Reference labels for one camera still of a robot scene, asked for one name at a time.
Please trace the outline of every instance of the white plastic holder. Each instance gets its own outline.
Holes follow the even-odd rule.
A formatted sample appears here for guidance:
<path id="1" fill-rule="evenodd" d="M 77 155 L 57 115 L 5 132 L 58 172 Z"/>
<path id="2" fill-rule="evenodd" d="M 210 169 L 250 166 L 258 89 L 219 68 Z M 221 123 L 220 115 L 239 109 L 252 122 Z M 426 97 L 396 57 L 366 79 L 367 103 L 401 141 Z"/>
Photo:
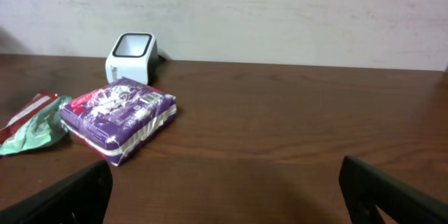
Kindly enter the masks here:
<path id="1" fill-rule="evenodd" d="M 122 34 L 106 59 L 106 77 L 109 83 L 122 77 L 145 85 L 154 79 L 158 62 L 157 43 L 149 33 Z"/>

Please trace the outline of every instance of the wall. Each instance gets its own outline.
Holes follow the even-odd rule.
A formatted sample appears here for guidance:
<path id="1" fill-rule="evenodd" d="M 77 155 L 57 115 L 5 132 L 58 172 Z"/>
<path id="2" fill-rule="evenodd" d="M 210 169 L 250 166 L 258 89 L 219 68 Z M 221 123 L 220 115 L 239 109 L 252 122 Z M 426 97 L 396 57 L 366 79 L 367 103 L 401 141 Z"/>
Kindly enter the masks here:
<path id="1" fill-rule="evenodd" d="M 0 0 L 2 53 L 105 57 L 144 31 L 175 60 L 448 63 L 448 0 Z"/>

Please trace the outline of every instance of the crumpled plastic bag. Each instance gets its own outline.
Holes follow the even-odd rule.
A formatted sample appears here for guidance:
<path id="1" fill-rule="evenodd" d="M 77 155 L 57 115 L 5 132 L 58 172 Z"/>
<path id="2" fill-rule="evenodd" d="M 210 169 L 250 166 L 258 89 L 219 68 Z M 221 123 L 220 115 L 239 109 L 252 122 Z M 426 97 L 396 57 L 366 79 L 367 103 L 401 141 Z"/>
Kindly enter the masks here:
<path id="1" fill-rule="evenodd" d="M 9 155 L 58 142 L 67 131 L 61 127 L 59 106 L 71 97 L 46 91 L 37 94 L 0 132 L 0 155 Z"/>

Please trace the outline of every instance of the purple package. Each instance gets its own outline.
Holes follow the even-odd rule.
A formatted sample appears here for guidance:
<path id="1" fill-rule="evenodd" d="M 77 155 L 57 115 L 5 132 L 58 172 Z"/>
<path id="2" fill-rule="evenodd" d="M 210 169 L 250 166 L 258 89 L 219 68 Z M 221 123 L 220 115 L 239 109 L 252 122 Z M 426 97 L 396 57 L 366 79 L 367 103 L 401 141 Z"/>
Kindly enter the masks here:
<path id="1" fill-rule="evenodd" d="M 63 126 L 118 166 L 176 117 L 176 98 L 121 78 L 60 111 Z"/>

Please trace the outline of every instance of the brown tabletop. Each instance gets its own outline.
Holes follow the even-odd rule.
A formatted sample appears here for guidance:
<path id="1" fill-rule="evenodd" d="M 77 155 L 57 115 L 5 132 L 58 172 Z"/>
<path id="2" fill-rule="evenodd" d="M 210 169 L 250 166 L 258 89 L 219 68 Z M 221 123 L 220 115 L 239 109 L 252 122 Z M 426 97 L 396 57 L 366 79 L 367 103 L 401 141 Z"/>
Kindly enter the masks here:
<path id="1" fill-rule="evenodd" d="M 104 60 L 0 57 L 0 123 L 39 90 L 106 85 Z M 111 167 L 105 223 L 349 223 L 337 177 L 355 155 L 448 202 L 448 79 L 436 71 L 167 62 L 178 118 Z M 0 209 L 100 160 L 66 137 L 0 159 Z"/>

